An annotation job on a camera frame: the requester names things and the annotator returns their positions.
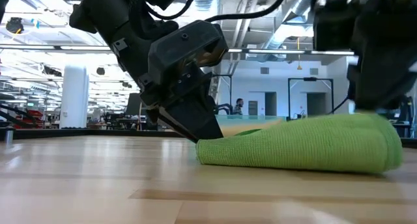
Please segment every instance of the doorway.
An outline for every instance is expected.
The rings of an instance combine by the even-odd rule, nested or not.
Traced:
[[[309,117],[327,114],[326,93],[307,93],[307,115]]]
[[[265,116],[276,116],[277,98],[276,92],[265,93]]]
[[[248,113],[249,113],[249,116],[258,115],[258,101],[250,100],[248,102]]]

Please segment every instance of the person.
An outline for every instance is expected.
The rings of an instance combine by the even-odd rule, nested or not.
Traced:
[[[233,109],[233,115],[243,115],[242,107],[243,107],[243,99],[239,98],[236,100],[236,106]]]

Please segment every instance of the wood grain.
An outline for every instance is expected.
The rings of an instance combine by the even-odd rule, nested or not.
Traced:
[[[0,145],[0,223],[417,223],[417,150],[384,175],[200,165],[183,139]]]

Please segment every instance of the screw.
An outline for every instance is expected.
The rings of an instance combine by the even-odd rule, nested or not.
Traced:
[[[182,38],[183,40],[188,40],[188,35],[187,35],[186,33],[183,33],[183,34],[181,35],[181,38]]]

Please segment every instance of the white wall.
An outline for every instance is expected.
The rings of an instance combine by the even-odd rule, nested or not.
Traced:
[[[230,61],[222,61],[222,74],[226,74],[229,69]],[[283,62],[268,61],[260,63],[257,61],[239,61],[233,77],[246,77],[246,78],[261,78],[261,79],[276,79],[276,78],[288,78],[288,77],[310,77],[310,68],[318,68],[319,75],[316,77],[327,77],[326,66],[322,66],[320,61],[301,61],[301,70],[297,70],[298,61],[294,61],[291,64]],[[261,74],[260,68],[268,67],[269,74]]]
[[[258,101],[259,115],[265,114],[265,92],[277,93],[277,115],[288,116],[288,78],[289,77],[310,77],[310,68],[319,68],[319,78],[334,79],[334,106],[336,107],[347,95],[349,82],[346,78],[348,58],[342,57],[328,66],[322,66],[320,61],[302,61],[302,70],[297,70],[298,61],[291,64],[287,62],[266,62],[240,61],[232,84],[232,104],[235,105],[237,98],[243,98],[245,106],[243,114],[248,114],[248,101]],[[260,74],[260,67],[269,67],[270,74]],[[222,73],[225,74],[229,68],[229,61],[222,62]],[[229,103],[229,88],[225,84],[229,78],[225,77],[220,84],[219,104]],[[305,82],[299,81],[291,89],[291,114],[300,113],[305,110],[307,113],[308,92],[325,92],[327,110],[331,111],[330,89],[321,81]],[[349,103],[344,104],[336,113],[348,113]]]
[[[332,78],[334,82],[334,107],[339,105],[347,95],[347,89],[349,88],[349,81],[346,78],[347,65],[348,58],[342,57],[327,66],[327,76],[328,78]],[[338,110],[336,110],[335,113],[349,113],[349,103],[350,101],[347,101]],[[327,106],[327,109],[329,111],[332,110],[330,104]]]
[[[412,86],[411,90],[408,93],[406,93],[406,95],[412,97],[412,100],[414,101],[414,106],[417,107],[417,82],[414,83],[414,86]],[[414,124],[416,124],[415,123],[415,117],[416,117],[417,112],[415,112],[414,109],[413,109],[413,111],[414,111],[414,113],[413,113],[413,115],[414,115]]]

